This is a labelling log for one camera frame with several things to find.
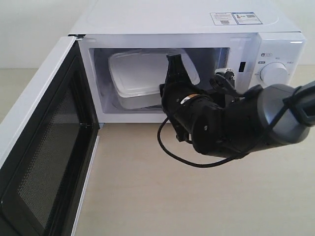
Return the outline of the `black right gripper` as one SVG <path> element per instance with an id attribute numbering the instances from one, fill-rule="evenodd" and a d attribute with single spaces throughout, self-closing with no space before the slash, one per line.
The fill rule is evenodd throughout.
<path id="1" fill-rule="evenodd" d="M 193 85 L 181 54 L 167 59 L 166 79 L 159 85 L 159 92 L 162 109 L 175 129 L 177 140 L 191 144 L 203 155 L 225 155 L 223 109 Z"/>

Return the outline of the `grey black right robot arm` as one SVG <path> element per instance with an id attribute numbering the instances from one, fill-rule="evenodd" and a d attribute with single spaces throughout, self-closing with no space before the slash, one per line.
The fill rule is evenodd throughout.
<path id="1" fill-rule="evenodd" d="M 195 86 L 181 55 L 167 57 L 161 104 L 177 140 L 196 152 L 229 158 L 303 141 L 315 125 L 315 85 L 274 84 L 244 93 L 234 87 L 231 69 L 217 69 L 212 91 Z"/>

